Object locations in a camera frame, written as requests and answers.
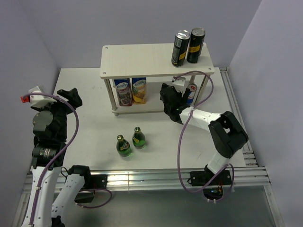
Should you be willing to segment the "blue silver can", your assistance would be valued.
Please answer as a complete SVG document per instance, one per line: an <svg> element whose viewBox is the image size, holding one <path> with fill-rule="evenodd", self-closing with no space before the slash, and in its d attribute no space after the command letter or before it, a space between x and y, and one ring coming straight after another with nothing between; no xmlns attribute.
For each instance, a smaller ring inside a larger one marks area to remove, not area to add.
<svg viewBox="0 0 303 227"><path fill-rule="evenodd" d="M187 97L187 105L191 105L194 101L197 85L195 83L190 83L187 88L189 89L189 95Z"/></svg>

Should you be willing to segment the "green glass bottle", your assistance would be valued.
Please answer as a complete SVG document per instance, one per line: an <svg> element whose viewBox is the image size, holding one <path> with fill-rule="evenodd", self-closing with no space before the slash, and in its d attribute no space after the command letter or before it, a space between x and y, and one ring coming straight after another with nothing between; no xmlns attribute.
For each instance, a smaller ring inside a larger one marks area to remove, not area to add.
<svg viewBox="0 0 303 227"><path fill-rule="evenodd" d="M140 127L135 127L134 134L132 136L133 145L137 149L142 149L145 146L146 139L145 135L142 133Z"/></svg>
<svg viewBox="0 0 303 227"><path fill-rule="evenodd" d="M117 136L116 149L122 157L127 157L132 153L130 143L123 137L123 135Z"/></svg>

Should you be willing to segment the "black can yellow label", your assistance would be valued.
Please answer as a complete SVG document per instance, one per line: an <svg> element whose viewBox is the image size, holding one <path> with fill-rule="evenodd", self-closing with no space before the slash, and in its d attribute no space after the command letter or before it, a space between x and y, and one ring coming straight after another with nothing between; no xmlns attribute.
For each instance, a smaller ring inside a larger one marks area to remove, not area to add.
<svg viewBox="0 0 303 227"><path fill-rule="evenodd" d="M198 62L205 39L205 30L201 27L193 28L187 52L187 61L195 64Z"/></svg>

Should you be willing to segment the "black can silver top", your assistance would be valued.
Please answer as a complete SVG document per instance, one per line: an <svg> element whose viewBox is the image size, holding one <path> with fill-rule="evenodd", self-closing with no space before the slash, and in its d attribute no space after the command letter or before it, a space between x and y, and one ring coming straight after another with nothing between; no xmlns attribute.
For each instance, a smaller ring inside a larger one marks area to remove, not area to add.
<svg viewBox="0 0 303 227"><path fill-rule="evenodd" d="M183 65L190 40L190 33L187 30L179 30L175 35L171 63L175 67Z"/></svg>

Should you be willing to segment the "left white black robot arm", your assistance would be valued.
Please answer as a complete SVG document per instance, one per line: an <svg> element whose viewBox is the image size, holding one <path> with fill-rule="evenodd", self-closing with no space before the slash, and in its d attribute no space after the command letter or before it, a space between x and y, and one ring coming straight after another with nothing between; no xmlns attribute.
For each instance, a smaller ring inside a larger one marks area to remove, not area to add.
<svg viewBox="0 0 303 227"><path fill-rule="evenodd" d="M77 194L92 184L89 167L73 165L62 191L54 198L64 156L71 144L67 140L67 116L76 113L82 99L76 88L60 89L54 96L35 87L21 100L37 111L33 117L32 188L22 226L62 227L64 213L74 204Z"/></svg>

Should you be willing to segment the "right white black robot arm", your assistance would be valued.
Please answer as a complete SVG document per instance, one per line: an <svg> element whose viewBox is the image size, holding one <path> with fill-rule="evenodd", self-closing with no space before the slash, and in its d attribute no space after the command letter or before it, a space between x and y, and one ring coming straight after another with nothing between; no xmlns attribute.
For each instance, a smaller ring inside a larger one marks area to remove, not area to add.
<svg viewBox="0 0 303 227"><path fill-rule="evenodd" d="M231 166L234 154L248 142L248 135L232 112L219 114L199 110L187 104L188 95L189 89L181 93L168 84L161 86L164 113L184 127L192 125L208 131L216 149L203 171L190 173L188 183L203 188L217 183L232 184L233 179L226 168Z"/></svg>

